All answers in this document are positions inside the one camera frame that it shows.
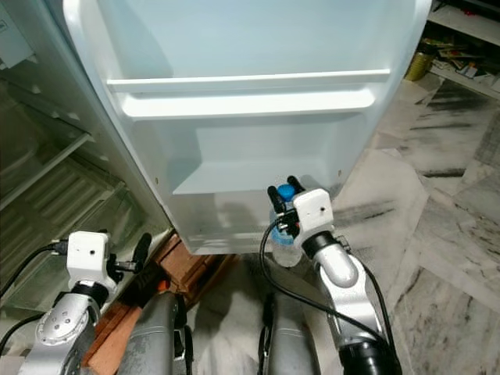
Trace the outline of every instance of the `refrigerator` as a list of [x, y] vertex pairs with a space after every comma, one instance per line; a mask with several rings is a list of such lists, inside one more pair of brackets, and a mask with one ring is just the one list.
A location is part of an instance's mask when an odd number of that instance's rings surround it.
[[[257, 252], [269, 185], [334, 198], [401, 81], [429, 0], [0, 0], [0, 278], [54, 238], [106, 229], [129, 259]], [[22, 319], [64, 259], [2, 300]]]

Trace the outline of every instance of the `blue bottle cap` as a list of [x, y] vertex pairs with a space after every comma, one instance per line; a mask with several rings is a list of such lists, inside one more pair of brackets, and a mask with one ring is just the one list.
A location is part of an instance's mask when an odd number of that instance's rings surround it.
[[290, 184], [283, 184], [278, 186], [278, 194], [285, 202], [289, 202], [295, 195], [295, 189]]

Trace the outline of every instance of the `marble floor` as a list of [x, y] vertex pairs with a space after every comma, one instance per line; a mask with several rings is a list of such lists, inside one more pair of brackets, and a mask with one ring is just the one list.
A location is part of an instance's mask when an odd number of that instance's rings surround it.
[[[431, 74], [403, 82], [334, 200], [337, 233], [381, 285], [404, 374], [500, 373], [499, 113]], [[285, 276], [314, 293], [308, 267]], [[256, 373], [269, 291], [246, 255], [189, 312], [195, 373]], [[322, 373], [342, 373], [325, 316], [304, 313]]]

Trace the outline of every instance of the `water bottle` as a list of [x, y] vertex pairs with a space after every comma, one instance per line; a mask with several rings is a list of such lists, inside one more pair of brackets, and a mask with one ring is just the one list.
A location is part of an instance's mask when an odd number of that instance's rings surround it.
[[[295, 189], [290, 184], [280, 185], [278, 194], [285, 201], [287, 209], [292, 208], [291, 199], [295, 195]], [[272, 223], [277, 218], [274, 209], [270, 212], [270, 222]], [[282, 267], [296, 266], [302, 257], [300, 248], [294, 246], [294, 238], [285, 230], [280, 232], [277, 227], [274, 227], [270, 235], [270, 247], [273, 250], [273, 258]]]

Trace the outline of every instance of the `white refrigerator door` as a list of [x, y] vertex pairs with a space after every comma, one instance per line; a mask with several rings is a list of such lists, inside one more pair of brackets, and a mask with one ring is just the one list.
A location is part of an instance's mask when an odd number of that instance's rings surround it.
[[111, 121], [188, 248], [255, 252], [266, 188], [337, 194], [430, 0], [64, 0]]

